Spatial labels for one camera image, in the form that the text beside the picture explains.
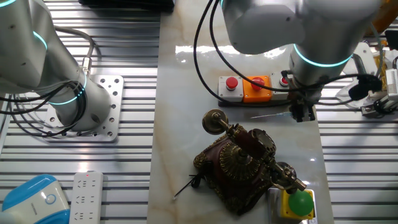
robotic arm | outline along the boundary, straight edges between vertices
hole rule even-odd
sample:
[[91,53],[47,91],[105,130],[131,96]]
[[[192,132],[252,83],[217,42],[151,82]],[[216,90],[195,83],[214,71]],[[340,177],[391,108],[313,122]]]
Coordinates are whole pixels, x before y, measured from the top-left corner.
[[0,93],[35,91],[43,96],[57,83],[75,80],[80,94],[64,88],[50,99],[59,120],[69,126],[78,113],[76,99],[86,96],[86,110],[73,131],[99,126],[111,109],[108,92],[86,76],[62,44],[50,11],[41,0],[0,0]]
[[[294,44],[289,67],[296,87],[339,76],[379,6],[375,0],[221,0],[237,51],[261,54]],[[303,94],[317,102],[321,90]]]

emergency stop button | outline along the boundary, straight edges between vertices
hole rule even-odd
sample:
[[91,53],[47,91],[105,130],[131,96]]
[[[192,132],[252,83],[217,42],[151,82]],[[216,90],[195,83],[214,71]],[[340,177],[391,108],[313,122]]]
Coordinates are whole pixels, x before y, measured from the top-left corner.
[[[257,83],[257,84],[260,84],[260,85],[264,85],[265,84],[264,80],[262,78],[260,78],[260,77],[253,78],[252,81]],[[253,90],[256,90],[256,91],[259,91],[259,90],[262,89],[261,87],[256,86],[253,83],[251,83],[251,88],[253,88]]]
[[279,80],[279,84],[280,84],[281,86],[283,86],[283,87],[287,87],[287,86],[289,85],[289,83],[287,82],[287,80],[286,80],[285,77],[282,77],[282,78]]
[[238,80],[235,77],[229,77],[226,79],[226,88],[228,90],[235,90],[235,88],[238,86]]

electrical outlet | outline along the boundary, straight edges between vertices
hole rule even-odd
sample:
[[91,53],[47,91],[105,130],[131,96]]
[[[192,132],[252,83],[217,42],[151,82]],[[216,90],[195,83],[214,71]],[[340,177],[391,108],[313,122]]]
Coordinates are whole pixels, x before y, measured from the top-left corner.
[[69,224],[99,224],[101,220],[103,174],[75,174]]

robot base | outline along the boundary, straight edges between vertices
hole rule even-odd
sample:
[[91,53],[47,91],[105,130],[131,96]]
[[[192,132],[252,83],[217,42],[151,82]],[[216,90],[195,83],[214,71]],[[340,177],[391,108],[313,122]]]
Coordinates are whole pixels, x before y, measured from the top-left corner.
[[[114,142],[118,137],[119,117],[123,98],[124,79],[119,75],[92,75],[93,82],[101,85],[111,97],[111,111],[108,117],[96,129],[86,132],[68,131],[65,136],[44,138],[48,142]],[[45,122],[54,127],[61,127],[56,111],[49,106]]]

black cable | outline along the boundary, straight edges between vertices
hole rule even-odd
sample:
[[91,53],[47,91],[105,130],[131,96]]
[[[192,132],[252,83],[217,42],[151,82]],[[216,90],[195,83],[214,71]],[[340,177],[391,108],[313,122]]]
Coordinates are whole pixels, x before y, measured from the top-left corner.
[[[75,91],[75,94],[76,94],[76,95],[79,94],[79,92],[82,91],[82,89],[83,89],[83,87],[82,87],[81,85],[79,85],[79,87],[80,87],[80,89],[76,89],[76,91]],[[76,99],[76,102],[77,102],[77,105],[78,105],[78,111],[77,111],[77,113],[76,113],[75,119],[72,121],[72,124],[74,124],[74,125],[71,125],[69,128],[65,128],[64,130],[62,130],[62,131],[60,131],[60,132],[58,132],[58,133],[45,132],[45,131],[43,131],[43,130],[37,128],[37,127],[35,127],[32,123],[30,123],[28,120],[26,120],[26,118],[24,117],[23,114],[20,114],[21,117],[22,117],[22,119],[23,119],[30,127],[34,128],[34,129],[37,130],[37,131],[40,131],[41,133],[44,133],[45,135],[42,135],[42,134],[40,134],[40,133],[32,133],[32,132],[28,131],[26,128],[24,128],[24,127],[18,122],[18,120],[16,119],[16,117],[15,117],[14,114],[12,114],[11,116],[12,116],[14,122],[18,125],[18,127],[20,127],[24,132],[26,132],[27,134],[30,134],[31,136],[43,137],[43,138],[54,137],[54,136],[57,136],[57,135],[59,135],[59,134],[66,133],[67,131],[71,130],[71,129],[76,125],[77,121],[79,121],[79,120],[81,119],[81,117],[83,117],[83,115],[84,115],[84,113],[85,113],[85,111],[86,111],[86,106],[87,106],[87,105],[86,105],[86,95],[85,95],[85,93],[82,93],[81,96],[79,96],[79,97]]]
[[398,61],[398,57],[396,57],[396,58],[392,61],[392,68],[393,68],[393,69],[397,69],[397,61]]
[[44,94],[42,96],[39,96],[39,97],[35,97],[35,98],[31,98],[31,99],[25,99],[25,100],[17,100],[17,99],[13,100],[13,99],[7,99],[7,98],[0,97],[0,101],[13,102],[13,103],[28,103],[28,102],[33,102],[33,101],[36,101],[36,100],[43,100],[44,98],[47,98],[47,97],[51,96],[54,93],[57,94],[64,87],[66,87],[68,84],[73,83],[73,82],[76,82],[76,81],[66,82],[62,86],[54,89],[53,91],[51,91],[49,93],[46,93],[46,94]]
[[26,113],[30,113],[33,112],[39,108],[41,108],[44,104],[46,104],[48,101],[50,101],[59,91],[62,90],[62,88],[64,88],[65,86],[67,86],[68,84],[70,84],[70,82],[58,87],[55,91],[52,91],[51,95],[49,97],[47,97],[41,104],[39,104],[38,106],[28,109],[28,110],[24,110],[24,111],[18,111],[18,112],[7,112],[7,111],[0,111],[0,114],[6,114],[6,115],[19,115],[19,114],[26,114]]
[[271,90],[271,91],[279,91],[279,92],[293,92],[293,91],[302,91],[302,90],[310,90],[312,88],[319,88],[322,85],[326,85],[329,84],[331,82],[334,82],[336,80],[341,80],[344,78],[354,78],[354,77],[361,77],[361,76],[372,76],[374,77],[374,75],[369,75],[369,74],[352,74],[352,75],[340,75],[338,77],[335,78],[331,78],[329,80],[325,80],[322,82],[318,82],[309,86],[303,86],[300,88],[294,88],[294,89],[289,89],[289,90],[284,90],[284,89],[276,89],[276,88],[271,88],[269,86],[263,86],[260,85],[252,80],[250,80],[249,78],[245,77],[241,72],[239,72],[236,68],[234,68],[225,58],[224,55],[221,53],[221,51],[219,50],[218,46],[217,46],[217,42],[216,39],[214,37],[214,30],[213,30],[213,21],[214,21],[214,16],[215,16],[215,12],[216,12],[216,8],[218,6],[220,0],[216,0],[214,6],[213,6],[213,10],[211,11],[211,15],[210,15],[210,37],[211,37],[211,41],[213,42],[213,45],[218,53],[218,55],[220,56],[220,58],[222,59],[222,61],[224,61],[224,63],[232,70],[234,71],[236,74],[238,74],[241,78],[243,78],[244,80],[246,80],[249,83],[252,83],[253,85],[256,85],[258,87],[264,88],[266,90]]
[[317,102],[316,104],[318,105],[323,105],[323,106],[340,106],[340,105],[346,105],[348,103],[351,103],[354,100],[347,100],[347,101],[343,101],[343,102],[339,102],[339,103],[322,103],[322,102]]
[[[294,87],[293,82],[287,77],[287,73],[282,73],[282,76],[286,79],[287,83],[289,84],[290,87]],[[323,105],[323,106],[339,106],[339,105],[346,105],[347,103],[351,103],[352,99],[347,100],[347,101],[343,101],[343,102],[339,102],[339,103],[322,103],[322,102],[315,102],[312,101],[310,99],[308,99],[307,96],[304,95],[304,93],[302,93],[301,91],[297,91],[296,94],[298,94],[298,96],[300,96],[301,98],[303,98],[305,101],[312,103],[313,105]]]
[[70,29],[70,28],[65,28],[65,27],[59,27],[59,26],[54,26],[54,27],[55,27],[56,31],[64,32],[64,33],[67,33],[67,34],[79,35],[80,37],[88,40],[88,42],[90,43],[90,48],[88,49],[86,57],[93,56],[94,46],[96,44],[95,44],[95,41],[93,40],[93,38],[90,35],[86,34],[85,32],[82,32],[80,30],[75,30],[75,29]]
[[284,106],[284,105],[289,105],[290,102],[289,101],[285,101],[285,102],[280,102],[280,103],[275,103],[273,105],[247,105],[244,103],[235,103],[235,102],[231,102],[228,101],[224,98],[221,98],[220,96],[218,96],[215,92],[213,92],[213,90],[210,89],[210,87],[206,84],[205,80],[203,79],[200,69],[199,69],[199,64],[198,64],[198,57],[197,57],[197,47],[198,47],[198,38],[199,38],[199,33],[200,33],[200,29],[203,25],[203,21],[205,20],[205,17],[207,15],[207,12],[212,4],[213,0],[209,0],[205,10],[203,11],[203,14],[200,18],[199,21],[199,25],[195,34],[195,39],[193,41],[193,61],[195,64],[195,69],[197,71],[198,77],[200,79],[200,81],[202,82],[203,86],[206,88],[206,90],[212,94],[215,98],[217,98],[218,100],[226,103],[227,105],[235,105],[235,106],[242,106],[242,107],[250,107],[250,108],[267,108],[267,107],[275,107],[275,106]]

